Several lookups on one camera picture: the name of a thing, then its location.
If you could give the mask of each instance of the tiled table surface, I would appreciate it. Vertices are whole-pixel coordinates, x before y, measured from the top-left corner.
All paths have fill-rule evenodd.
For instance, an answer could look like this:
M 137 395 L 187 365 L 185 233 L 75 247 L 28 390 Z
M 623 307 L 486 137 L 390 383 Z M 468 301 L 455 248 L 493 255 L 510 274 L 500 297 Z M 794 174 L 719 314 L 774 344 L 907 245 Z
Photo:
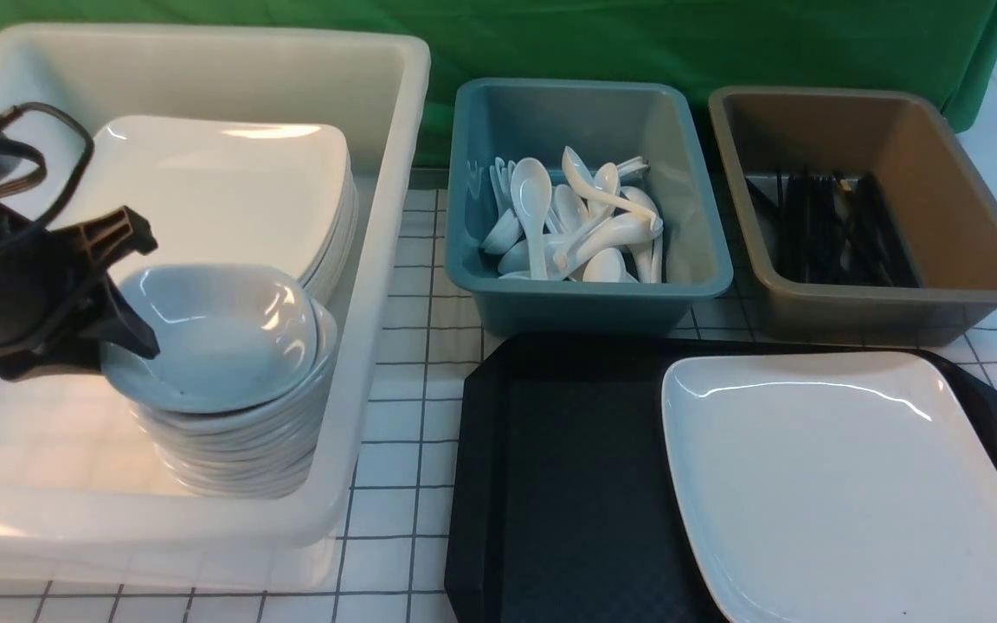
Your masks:
M 962 135 L 997 197 L 997 66 Z M 163 591 L 0 580 L 0 623 L 448 623 L 441 592 L 462 380 L 498 339 L 443 271 L 444 193 L 411 190 L 336 572 L 302 594 Z M 678 337 L 764 339 L 755 284 L 728 221 L 737 280 L 696 306 Z M 997 312 L 939 350 L 997 387 Z

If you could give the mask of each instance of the plastic bin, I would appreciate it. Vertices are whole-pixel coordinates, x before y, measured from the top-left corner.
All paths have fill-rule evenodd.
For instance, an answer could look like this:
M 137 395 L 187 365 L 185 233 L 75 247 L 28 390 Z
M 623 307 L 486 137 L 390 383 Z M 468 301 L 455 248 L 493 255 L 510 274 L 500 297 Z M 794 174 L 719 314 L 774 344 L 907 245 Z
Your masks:
M 191 497 L 103 378 L 0 382 L 0 576 L 309 590 L 336 564 L 428 63 L 411 36 L 95 24 L 0 33 L 0 111 L 48 102 L 92 132 L 127 114 L 339 127 L 361 241 L 327 301 L 341 327 L 337 369 L 310 477 L 288 497 Z M 23 119 L 8 134 L 54 149 L 49 127 Z
M 710 114 L 764 330 L 844 344 L 948 344 L 997 308 L 997 202 L 941 114 L 905 93 L 726 87 Z M 745 178 L 764 185 L 803 166 L 870 170 L 921 288 L 800 284 L 773 266 Z
M 487 167 L 536 157 L 563 180 L 566 145 L 592 169 L 648 158 L 645 190 L 664 217 L 664 284 L 496 279 L 479 251 L 496 220 Z M 697 299 L 729 288 L 733 267 L 687 101 L 662 84 L 483 79 L 456 94 L 448 165 L 446 269 L 475 298 L 483 327 L 665 334 Z

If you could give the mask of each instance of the black cable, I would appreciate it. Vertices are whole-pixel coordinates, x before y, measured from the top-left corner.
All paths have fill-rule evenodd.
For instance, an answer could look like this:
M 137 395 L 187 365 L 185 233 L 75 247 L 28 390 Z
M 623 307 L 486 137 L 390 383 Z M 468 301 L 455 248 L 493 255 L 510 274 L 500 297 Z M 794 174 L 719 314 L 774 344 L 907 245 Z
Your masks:
M 80 125 L 78 121 L 68 117 L 66 112 L 61 111 L 58 107 L 49 106 L 48 104 L 43 104 L 40 102 L 28 102 L 24 104 L 17 104 L 17 106 L 12 106 L 9 110 L 0 114 L 0 131 L 4 130 L 11 123 L 17 121 L 25 113 L 28 112 L 42 112 L 44 114 L 50 115 L 50 117 L 58 119 L 63 124 L 71 127 L 72 131 L 80 135 L 83 138 L 83 153 L 80 154 L 79 162 L 76 163 L 74 169 L 72 169 L 71 175 L 68 175 L 68 180 L 64 182 L 64 188 L 61 189 L 60 196 L 52 201 L 52 205 L 48 206 L 48 209 L 44 210 L 40 216 L 36 217 L 26 228 L 19 230 L 11 234 L 11 236 L 5 237 L 0 240 L 0 255 L 10 251 L 15 245 L 23 243 L 28 238 L 36 236 L 43 232 L 48 224 L 51 223 L 56 216 L 63 212 L 64 206 L 68 205 L 68 201 L 71 201 L 72 194 L 75 194 L 75 190 L 79 188 L 80 180 L 83 178 L 83 172 L 87 169 L 87 166 L 91 163 L 91 157 L 94 155 L 94 141 L 91 139 L 91 135 L 87 133 L 86 127 Z

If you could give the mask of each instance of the white square plate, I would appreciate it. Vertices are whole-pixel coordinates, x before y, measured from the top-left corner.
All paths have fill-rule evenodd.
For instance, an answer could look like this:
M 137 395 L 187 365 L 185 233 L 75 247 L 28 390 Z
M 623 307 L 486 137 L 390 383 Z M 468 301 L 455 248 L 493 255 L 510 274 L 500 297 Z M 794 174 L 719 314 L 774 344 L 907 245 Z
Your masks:
M 684 359 L 662 408 L 687 536 L 728 619 L 997 620 L 997 472 L 924 359 Z
M 144 266 L 197 263 L 264 264 L 302 279 L 328 244 L 349 161 L 344 134 L 329 125 L 131 115 L 94 142 L 66 216 L 127 205 L 159 244 L 115 264 L 115 281 Z

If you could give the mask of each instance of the green backdrop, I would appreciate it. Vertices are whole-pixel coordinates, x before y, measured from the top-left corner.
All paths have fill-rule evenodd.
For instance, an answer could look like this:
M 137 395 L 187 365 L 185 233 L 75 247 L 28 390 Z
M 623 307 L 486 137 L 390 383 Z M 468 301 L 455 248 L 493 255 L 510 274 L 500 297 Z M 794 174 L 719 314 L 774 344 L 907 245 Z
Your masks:
M 0 0 L 0 28 L 23 21 L 418 35 L 433 70 L 416 164 L 430 166 L 447 166 L 456 88 L 480 76 L 664 82 L 697 109 L 733 83 L 895 88 L 959 131 L 997 56 L 997 0 Z

